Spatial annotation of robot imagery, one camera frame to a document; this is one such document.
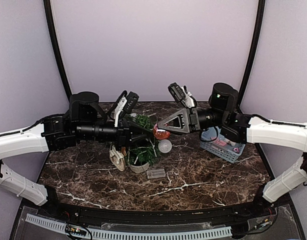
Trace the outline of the clear string light garland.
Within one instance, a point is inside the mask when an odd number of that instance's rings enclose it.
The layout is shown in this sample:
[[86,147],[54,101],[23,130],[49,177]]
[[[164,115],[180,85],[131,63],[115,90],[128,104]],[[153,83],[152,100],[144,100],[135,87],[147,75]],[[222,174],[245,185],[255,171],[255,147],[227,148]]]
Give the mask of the clear string light garland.
[[127,119],[151,131],[154,139],[146,139],[129,148],[123,147],[120,151],[116,150],[115,146],[111,144],[109,147],[109,159],[121,172],[126,170],[126,168],[130,168],[136,174],[143,173],[159,161],[161,154],[159,143],[162,140],[168,139],[170,133],[158,129],[157,124],[154,124],[147,115],[131,113]]

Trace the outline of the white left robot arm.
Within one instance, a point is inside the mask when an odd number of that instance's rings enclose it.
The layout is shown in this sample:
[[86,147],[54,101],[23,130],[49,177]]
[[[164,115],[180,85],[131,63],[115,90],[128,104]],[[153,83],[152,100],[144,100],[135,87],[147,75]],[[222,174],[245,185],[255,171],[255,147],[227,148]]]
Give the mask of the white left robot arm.
[[81,141],[110,143],[114,152],[153,139],[150,130],[127,118],[138,102],[134,92],[123,91],[109,111],[99,105],[99,95],[83,91],[69,98],[66,113],[52,114],[26,128],[0,133],[0,188],[43,207],[53,218],[64,214],[56,190],[14,171],[6,160],[24,160],[30,154],[75,147]]

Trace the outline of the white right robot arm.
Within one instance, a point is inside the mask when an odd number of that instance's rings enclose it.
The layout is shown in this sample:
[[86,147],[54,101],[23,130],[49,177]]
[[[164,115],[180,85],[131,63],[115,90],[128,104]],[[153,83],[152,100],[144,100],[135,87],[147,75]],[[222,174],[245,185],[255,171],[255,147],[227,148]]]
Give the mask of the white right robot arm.
[[268,205],[307,182],[307,122],[296,123],[245,114],[237,109],[239,93],[226,83],[212,87],[209,108],[201,109],[185,86],[168,86],[174,100],[183,108],[158,122],[157,127],[175,134],[202,133],[218,128],[228,140],[240,144],[260,144],[298,151],[301,155],[280,175],[262,185],[248,212],[259,217]]

